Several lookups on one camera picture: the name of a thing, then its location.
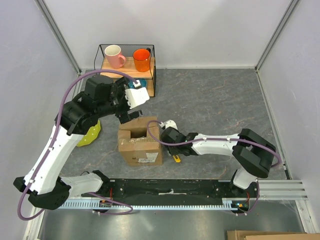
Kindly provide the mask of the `yellow utility knife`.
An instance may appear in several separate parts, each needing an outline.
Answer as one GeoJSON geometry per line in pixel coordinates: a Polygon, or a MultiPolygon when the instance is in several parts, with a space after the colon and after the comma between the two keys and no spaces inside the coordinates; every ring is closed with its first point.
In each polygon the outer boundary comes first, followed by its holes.
{"type": "Polygon", "coordinates": [[[178,155],[173,155],[172,157],[173,157],[173,159],[174,159],[174,161],[176,163],[180,163],[181,162],[181,159],[180,159],[180,157],[178,155]]]}

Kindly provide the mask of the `brown cardboard express box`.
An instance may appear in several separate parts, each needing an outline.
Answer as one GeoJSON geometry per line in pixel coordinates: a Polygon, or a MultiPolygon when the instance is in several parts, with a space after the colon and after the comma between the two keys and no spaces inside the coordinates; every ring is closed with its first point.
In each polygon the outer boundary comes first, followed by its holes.
{"type": "Polygon", "coordinates": [[[159,127],[157,123],[152,122],[147,128],[147,123],[156,119],[155,116],[145,116],[119,125],[118,152],[129,166],[161,166],[163,164],[161,144],[150,136],[153,134],[159,139],[159,127]]]}

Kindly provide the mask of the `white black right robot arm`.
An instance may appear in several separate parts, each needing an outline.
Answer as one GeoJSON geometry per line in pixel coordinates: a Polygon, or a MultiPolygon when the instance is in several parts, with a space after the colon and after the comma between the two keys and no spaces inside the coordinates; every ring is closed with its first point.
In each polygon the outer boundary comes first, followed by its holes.
{"type": "Polygon", "coordinates": [[[248,128],[233,135],[210,136],[197,132],[183,135],[170,126],[161,133],[160,141],[172,156],[233,156],[240,164],[229,184],[235,197],[242,196],[256,179],[266,179],[277,155],[273,144],[248,128]]]}

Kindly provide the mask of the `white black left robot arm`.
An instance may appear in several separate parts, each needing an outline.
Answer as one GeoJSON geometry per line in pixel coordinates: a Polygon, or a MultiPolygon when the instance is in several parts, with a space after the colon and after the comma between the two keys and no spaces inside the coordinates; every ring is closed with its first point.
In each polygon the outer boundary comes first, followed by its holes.
{"type": "Polygon", "coordinates": [[[110,179],[101,171],[76,177],[59,174],[76,145],[102,117],[114,115],[121,124],[139,118],[133,111],[150,99],[146,87],[122,77],[114,80],[105,75],[87,79],[84,90],[63,105],[61,119],[56,119],[52,134],[34,167],[13,185],[28,194],[37,208],[56,210],[70,198],[93,192],[99,197],[110,191],[110,179]]]}

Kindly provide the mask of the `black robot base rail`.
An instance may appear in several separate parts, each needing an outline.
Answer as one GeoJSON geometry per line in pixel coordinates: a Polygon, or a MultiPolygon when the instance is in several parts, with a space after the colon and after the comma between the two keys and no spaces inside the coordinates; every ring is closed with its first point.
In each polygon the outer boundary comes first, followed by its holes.
{"type": "Polygon", "coordinates": [[[130,206],[206,206],[223,199],[254,199],[257,191],[255,182],[241,190],[229,180],[116,178],[96,194],[130,206]]]}

